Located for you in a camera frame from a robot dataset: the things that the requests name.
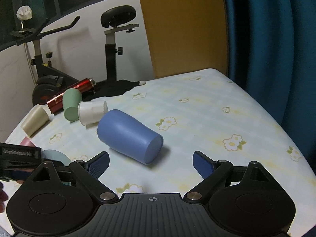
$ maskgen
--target blue cup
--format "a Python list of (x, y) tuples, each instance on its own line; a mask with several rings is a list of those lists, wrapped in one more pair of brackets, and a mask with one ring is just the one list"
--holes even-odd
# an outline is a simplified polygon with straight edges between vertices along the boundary
[(106, 113), (97, 132), (106, 145), (145, 165), (157, 157), (163, 145), (160, 134), (120, 110)]

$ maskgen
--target exercise bike seat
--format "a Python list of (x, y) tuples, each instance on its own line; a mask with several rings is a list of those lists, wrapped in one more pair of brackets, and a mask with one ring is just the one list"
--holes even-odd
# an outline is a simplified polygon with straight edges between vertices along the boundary
[(136, 17), (136, 10), (130, 5), (122, 5), (107, 10), (101, 16), (102, 27), (117, 27), (130, 22)]

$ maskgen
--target white plastic bag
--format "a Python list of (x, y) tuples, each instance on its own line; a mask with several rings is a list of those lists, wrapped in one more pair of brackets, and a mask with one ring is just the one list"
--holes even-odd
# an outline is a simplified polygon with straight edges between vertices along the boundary
[(33, 16), (32, 9), (29, 6), (22, 6), (16, 12), (16, 16), (19, 20), (29, 20)]

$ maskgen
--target teal cup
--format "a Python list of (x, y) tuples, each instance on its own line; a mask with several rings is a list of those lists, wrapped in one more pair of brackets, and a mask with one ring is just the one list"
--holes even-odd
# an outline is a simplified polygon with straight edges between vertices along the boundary
[(63, 95), (64, 117), (70, 122), (79, 119), (78, 107), (82, 101), (82, 94), (78, 89), (70, 88)]

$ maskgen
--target floral tablecloth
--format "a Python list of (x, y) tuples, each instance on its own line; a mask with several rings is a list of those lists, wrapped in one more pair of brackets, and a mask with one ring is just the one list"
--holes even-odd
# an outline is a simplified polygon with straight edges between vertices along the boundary
[[(215, 69), (148, 81), (122, 96), (97, 100), (105, 100), (109, 110), (120, 109), (164, 137), (153, 164), (145, 166), (109, 149), (97, 137), (97, 124), (69, 123), (62, 113), (49, 114), (50, 122), (31, 141), (44, 150), (63, 152), (72, 161), (108, 151), (110, 167), (100, 181), (119, 196), (123, 192), (184, 195), (202, 180), (192, 165), (196, 150), (236, 166), (260, 161), (295, 203), (290, 235), (302, 236), (316, 224), (316, 177), (307, 161), (276, 121)], [(25, 137), (20, 124), (7, 143), (19, 144)], [(10, 197), (18, 188), (15, 182), (4, 183)], [(0, 225), (13, 233), (5, 213)]]

